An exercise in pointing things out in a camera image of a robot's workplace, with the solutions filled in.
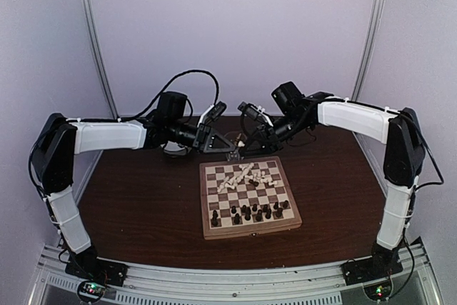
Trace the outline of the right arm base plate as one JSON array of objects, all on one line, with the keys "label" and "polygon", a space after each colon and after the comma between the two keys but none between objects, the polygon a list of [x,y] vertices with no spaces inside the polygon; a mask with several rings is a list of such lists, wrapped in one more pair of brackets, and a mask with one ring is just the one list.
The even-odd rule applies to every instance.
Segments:
[{"label": "right arm base plate", "polygon": [[361,260],[348,260],[341,265],[343,277],[347,286],[363,284],[377,279],[388,278],[403,271],[401,262],[396,261],[391,266],[378,266],[372,257]]}]

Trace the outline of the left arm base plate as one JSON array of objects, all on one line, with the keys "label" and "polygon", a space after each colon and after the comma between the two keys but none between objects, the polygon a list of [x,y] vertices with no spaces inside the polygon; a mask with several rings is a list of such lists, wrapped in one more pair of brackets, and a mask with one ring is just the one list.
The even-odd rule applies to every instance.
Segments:
[{"label": "left arm base plate", "polygon": [[109,286],[123,286],[127,271],[127,265],[106,260],[97,260],[95,269],[89,272],[83,271],[75,262],[70,262],[65,267],[65,272],[69,275]]}]

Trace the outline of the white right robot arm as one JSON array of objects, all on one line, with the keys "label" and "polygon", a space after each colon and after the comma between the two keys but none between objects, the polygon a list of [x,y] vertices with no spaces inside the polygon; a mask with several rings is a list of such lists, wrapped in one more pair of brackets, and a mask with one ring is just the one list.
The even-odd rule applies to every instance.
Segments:
[{"label": "white right robot arm", "polygon": [[345,129],[384,144],[386,204],[374,245],[378,252],[366,262],[369,275],[383,276],[393,266],[390,251],[401,243],[412,216],[414,193],[425,159],[426,147],[416,112],[410,108],[378,108],[326,92],[306,96],[292,81],[280,85],[271,95],[282,113],[278,119],[271,119],[260,106],[239,107],[242,118],[259,121],[248,137],[260,143],[266,153],[278,150],[298,132],[318,125]]}]

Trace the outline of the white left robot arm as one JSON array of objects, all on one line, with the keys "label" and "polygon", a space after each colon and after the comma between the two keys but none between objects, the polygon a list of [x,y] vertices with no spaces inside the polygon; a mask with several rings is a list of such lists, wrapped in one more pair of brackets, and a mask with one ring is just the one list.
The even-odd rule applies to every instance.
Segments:
[{"label": "white left robot arm", "polygon": [[67,249],[76,256],[74,266],[87,279],[103,271],[96,259],[72,194],[74,157],[88,151],[155,149],[174,142],[203,154],[241,153],[242,146],[227,140],[211,127],[225,110],[213,105],[197,125],[181,122],[188,98],[166,91],[157,107],[137,119],[69,119],[50,115],[29,155],[29,176],[47,205],[53,225]]}]

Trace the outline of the dark chess piece corner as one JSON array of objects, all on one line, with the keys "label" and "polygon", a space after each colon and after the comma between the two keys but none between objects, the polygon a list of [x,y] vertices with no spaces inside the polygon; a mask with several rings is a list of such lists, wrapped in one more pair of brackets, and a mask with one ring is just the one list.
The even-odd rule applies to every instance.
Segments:
[{"label": "dark chess piece corner", "polygon": [[212,218],[211,218],[211,225],[212,225],[213,227],[216,227],[216,226],[219,225],[218,217],[219,217],[219,215],[218,215],[217,210],[214,210],[214,211],[213,211],[213,216],[212,216]]}]

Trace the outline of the dark chess pawn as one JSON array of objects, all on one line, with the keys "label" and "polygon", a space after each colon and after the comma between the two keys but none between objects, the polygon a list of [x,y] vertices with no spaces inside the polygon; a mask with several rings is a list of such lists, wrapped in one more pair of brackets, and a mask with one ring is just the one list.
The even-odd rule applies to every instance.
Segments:
[{"label": "dark chess pawn", "polygon": [[282,216],[283,216],[283,209],[281,207],[279,207],[279,208],[277,208],[277,210],[275,212],[275,217],[277,219],[280,219]]}]

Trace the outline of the dark chess piece twelfth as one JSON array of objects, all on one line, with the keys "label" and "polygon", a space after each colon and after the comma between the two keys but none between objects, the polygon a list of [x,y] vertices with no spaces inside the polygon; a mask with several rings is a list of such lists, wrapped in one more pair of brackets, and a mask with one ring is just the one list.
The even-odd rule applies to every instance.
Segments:
[{"label": "dark chess piece twelfth", "polygon": [[265,212],[265,219],[270,219],[271,218],[271,210],[268,209],[266,212]]}]

